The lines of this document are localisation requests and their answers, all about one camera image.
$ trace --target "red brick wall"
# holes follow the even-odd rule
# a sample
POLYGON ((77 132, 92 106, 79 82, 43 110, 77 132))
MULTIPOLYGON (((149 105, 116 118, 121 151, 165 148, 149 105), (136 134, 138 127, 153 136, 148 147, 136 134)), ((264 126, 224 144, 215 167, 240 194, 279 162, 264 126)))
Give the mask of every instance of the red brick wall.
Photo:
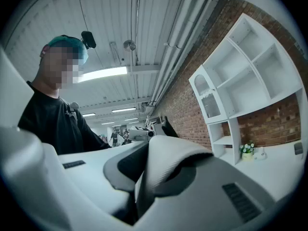
MULTIPOLYGON (((198 40, 186 57, 154 115, 167 116, 174 130, 187 140, 211 148, 200 106, 188 79, 219 45, 227 32, 245 13, 269 30, 294 61, 308 90, 308 63, 294 38, 273 17, 244 0, 219 0, 198 40)), ((242 142, 275 145, 300 139, 300 118, 295 95, 262 110, 238 118, 242 142)))

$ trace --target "black t-shirt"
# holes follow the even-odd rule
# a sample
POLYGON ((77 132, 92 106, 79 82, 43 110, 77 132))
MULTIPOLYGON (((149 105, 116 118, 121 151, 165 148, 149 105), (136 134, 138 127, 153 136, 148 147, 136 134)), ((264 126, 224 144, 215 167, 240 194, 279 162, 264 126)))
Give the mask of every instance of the black t-shirt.
POLYGON ((18 127, 28 130, 43 143, 51 144, 58 155, 110 148, 86 123, 76 110, 77 121, 61 98, 52 98, 33 89, 34 94, 24 110, 18 127))
POLYGON ((117 143, 117 133, 112 133, 110 138, 114 139, 112 143, 117 143))

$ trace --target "fluorescent light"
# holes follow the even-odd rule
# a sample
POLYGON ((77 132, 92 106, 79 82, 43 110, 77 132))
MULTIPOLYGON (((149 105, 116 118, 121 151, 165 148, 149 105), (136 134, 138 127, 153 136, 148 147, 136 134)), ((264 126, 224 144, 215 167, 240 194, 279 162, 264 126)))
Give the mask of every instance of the fluorescent light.
POLYGON ((78 78, 78 82, 83 82, 86 80, 97 79, 97 78, 102 78, 102 77, 115 76, 115 75, 126 75, 126 74, 127 74, 126 67, 113 67, 113 68, 102 69, 102 70, 98 70, 98 71, 94 71, 94 72, 81 75, 78 78))
POLYGON ((102 123, 102 125, 105 125, 105 124, 111 124, 111 123, 114 123, 114 122, 107 122, 107 123, 102 123))
POLYGON ((125 121, 136 120, 138 118, 126 119, 125 121))
POLYGON ((127 108, 127 109, 121 109, 121 110, 112 110, 112 112, 122 112, 127 110, 135 110, 136 108, 127 108))
POLYGON ((83 114, 83 117, 88 117, 88 116, 95 116, 95 113, 90 113, 90 114, 83 114))

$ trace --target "ear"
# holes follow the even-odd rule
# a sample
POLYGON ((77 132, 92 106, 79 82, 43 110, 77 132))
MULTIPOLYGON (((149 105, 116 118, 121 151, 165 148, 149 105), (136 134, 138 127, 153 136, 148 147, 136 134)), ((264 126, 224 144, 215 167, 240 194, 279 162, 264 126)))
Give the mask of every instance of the ear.
POLYGON ((46 51, 48 51, 50 49, 50 46, 48 45, 48 44, 46 44, 44 47, 43 47, 43 49, 42 49, 42 51, 40 52, 40 57, 43 57, 44 55, 45 55, 45 53, 46 53, 46 51))

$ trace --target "vent grille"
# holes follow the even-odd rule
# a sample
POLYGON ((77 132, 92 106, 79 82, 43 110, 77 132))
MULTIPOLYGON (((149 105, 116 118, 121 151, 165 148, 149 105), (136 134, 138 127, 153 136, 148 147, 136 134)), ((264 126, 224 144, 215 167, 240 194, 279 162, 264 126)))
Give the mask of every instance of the vent grille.
POLYGON ((224 185, 222 188, 244 223, 252 220, 261 213, 235 183, 224 185))
POLYGON ((202 103, 208 118, 220 115, 219 108, 212 93, 203 98, 202 103))
POLYGON ((194 79, 194 85, 196 86, 200 96, 210 90, 207 81, 202 75, 198 75, 196 79, 194 79))

